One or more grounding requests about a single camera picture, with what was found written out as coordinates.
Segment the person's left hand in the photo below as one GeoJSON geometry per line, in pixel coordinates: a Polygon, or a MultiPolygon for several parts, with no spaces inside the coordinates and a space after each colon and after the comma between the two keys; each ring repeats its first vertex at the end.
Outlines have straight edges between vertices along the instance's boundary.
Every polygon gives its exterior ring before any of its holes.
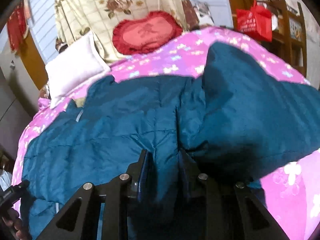
{"type": "Polygon", "coordinates": [[[20,215],[15,209],[10,208],[8,210],[8,215],[2,217],[2,219],[6,226],[8,226],[9,228],[14,228],[15,237],[17,239],[31,239],[28,229],[23,226],[23,222],[20,219],[20,215]]]}

